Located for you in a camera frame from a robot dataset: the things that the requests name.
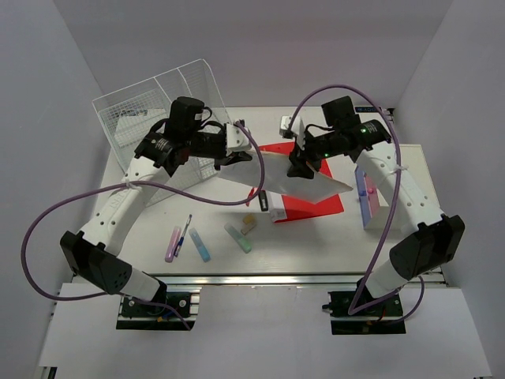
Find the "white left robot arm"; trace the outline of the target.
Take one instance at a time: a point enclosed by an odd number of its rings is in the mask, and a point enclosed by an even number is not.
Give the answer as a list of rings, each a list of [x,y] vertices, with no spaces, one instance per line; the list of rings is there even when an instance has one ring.
[[[119,259],[137,218],[160,186],[190,157],[213,159],[218,166],[250,160],[250,140],[241,122],[205,122],[208,107],[180,96],[168,118],[158,120],[134,150],[122,185],[77,233],[67,231],[60,246],[73,273],[109,295],[138,298],[148,314],[166,308],[166,286]]]

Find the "red plastic folder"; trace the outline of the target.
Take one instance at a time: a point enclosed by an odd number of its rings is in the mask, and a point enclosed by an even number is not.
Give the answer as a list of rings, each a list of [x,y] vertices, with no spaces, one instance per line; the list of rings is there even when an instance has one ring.
[[[294,142],[283,142],[262,145],[260,146],[260,150],[262,152],[274,152],[288,156],[293,147]],[[325,174],[329,178],[333,178],[326,159],[321,163],[320,173]],[[296,197],[272,193],[270,191],[266,191],[266,199],[268,211],[273,223],[286,223],[344,212],[338,194],[316,204],[297,199]]]

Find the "clear document sleeve with papers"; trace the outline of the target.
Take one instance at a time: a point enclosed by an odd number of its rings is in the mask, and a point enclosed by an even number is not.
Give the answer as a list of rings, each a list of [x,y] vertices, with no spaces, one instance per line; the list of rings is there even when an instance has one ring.
[[[257,187],[260,182],[260,161],[256,151],[249,150],[246,153],[252,157],[250,161],[221,166],[218,176],[242,185]],[[344,182],[315,171],[312,179],[290,178],[287,176],[290,168],[288,156],[276,152],[262,152],[262,156],[265,169],[264,190],[315,204],[353,189]]]

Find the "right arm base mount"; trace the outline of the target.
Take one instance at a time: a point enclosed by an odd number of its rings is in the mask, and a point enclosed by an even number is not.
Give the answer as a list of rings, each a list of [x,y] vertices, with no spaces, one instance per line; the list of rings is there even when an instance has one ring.
[[[321,306],[331,322],[331,334],[334,336],[371,336],[406,334],[404,321],[396,321],[403,316],[403,308],[398,295],[379,305],[372,306],[354,315],[348,314],[352,291],[332,291],[328,293],[328,302]]]

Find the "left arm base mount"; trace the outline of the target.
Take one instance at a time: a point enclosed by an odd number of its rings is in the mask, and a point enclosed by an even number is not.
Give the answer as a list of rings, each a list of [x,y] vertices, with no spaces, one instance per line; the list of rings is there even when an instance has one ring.
[[[163,306],[148,306],[132,296],[121,299],[116,320],[117,330],[190,331],[196,322],[200,287],[169,286]]]

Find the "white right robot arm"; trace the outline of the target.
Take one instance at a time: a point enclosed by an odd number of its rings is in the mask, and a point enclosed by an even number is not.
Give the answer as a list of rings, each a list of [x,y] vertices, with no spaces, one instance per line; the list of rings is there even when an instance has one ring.
[[[376,251],[382,250],[393,221],[399,222],[404,234],[381,266],[376,265],[378,257],[372,257],[358,282],[348,313],[373,315],[413,278],[451,261],[465,224],[460,216],[447,216],[414,180],[402,163],[398,139],[386,118],[363,121],[348,96],[321,108],[326,125],[319,136],[310,133],[297,113],[282,120],[281,136],[295,141],[288,175],[312,179],[323,159],[340,155],[351,158],[390,207]]]

